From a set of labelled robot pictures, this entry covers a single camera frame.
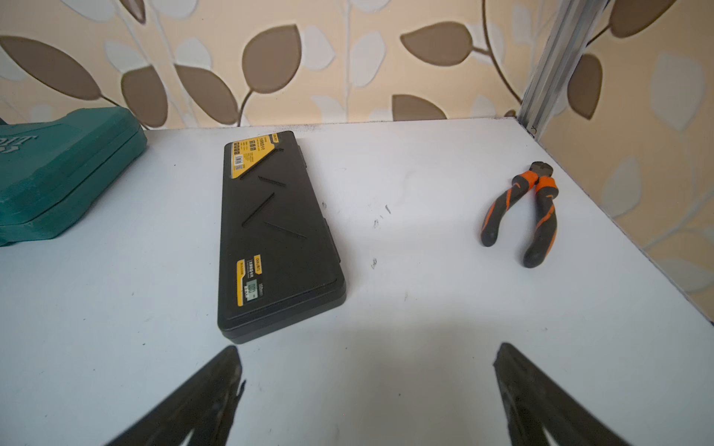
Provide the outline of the aluminium frame post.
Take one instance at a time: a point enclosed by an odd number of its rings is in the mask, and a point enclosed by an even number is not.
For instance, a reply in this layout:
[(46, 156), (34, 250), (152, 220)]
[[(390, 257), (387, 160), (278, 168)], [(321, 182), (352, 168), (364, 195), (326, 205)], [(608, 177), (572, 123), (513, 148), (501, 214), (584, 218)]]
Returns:
[(519, 124), (536, 140), (544, 135), (587, 42), (608, 6), (606, 0), (563, 1), (522, 98)]

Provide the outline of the orange black pliers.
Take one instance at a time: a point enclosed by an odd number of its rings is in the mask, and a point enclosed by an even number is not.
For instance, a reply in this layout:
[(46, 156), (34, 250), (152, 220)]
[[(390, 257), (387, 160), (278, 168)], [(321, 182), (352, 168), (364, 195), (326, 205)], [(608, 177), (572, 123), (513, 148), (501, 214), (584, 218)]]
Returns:
[(550, 164), (535, 161), (526, 171), (512, 178), (509, 189), (500, 193), (485, 212), (479, 230), (482, 246), (490, 247), (496, 243), (505, 215), (524, 197), (531, 196), (531, 209), (524, 214), (530, 232), (528, 244), (522, 251), (522, 265), (526, 269), (535, 269), (543, 264), (558, 231), (555, 200), (559, 196), (559, 188), (553, 172)]

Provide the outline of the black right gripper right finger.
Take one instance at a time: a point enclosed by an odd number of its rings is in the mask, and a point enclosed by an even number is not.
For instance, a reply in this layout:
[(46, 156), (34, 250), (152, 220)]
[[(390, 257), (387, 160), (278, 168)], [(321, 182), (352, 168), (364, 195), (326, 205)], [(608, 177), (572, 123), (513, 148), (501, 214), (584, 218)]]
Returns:
[(513, 445), (626, 445), (511, 343), (499, 347), (496, 381)]

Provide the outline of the black tool case yellow label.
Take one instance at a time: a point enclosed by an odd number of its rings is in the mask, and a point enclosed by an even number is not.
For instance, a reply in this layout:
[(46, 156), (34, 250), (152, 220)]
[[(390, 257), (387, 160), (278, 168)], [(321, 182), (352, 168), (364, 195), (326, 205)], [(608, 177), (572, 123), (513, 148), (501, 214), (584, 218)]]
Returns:
[(218, 327), (243, 344), (341, 306), (340, 255), (292, 131), (229, 142)]

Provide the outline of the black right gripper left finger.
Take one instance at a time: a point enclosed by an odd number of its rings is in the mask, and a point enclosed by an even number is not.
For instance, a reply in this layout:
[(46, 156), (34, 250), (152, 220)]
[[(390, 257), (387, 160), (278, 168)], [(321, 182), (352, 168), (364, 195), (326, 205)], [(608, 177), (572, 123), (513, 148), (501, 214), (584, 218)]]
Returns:
[(111, 445), (225, 445), (245, 390), (237, 347), (223, 349)]

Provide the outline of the green plastic tool case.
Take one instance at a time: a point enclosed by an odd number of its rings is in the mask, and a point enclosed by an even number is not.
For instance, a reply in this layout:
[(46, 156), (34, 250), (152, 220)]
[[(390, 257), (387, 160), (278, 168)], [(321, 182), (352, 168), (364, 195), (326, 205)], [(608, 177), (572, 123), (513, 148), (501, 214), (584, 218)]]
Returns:
[(72, 227), (147, 148), (120, 107), (1, 127), (1, 243), (55, 238)]

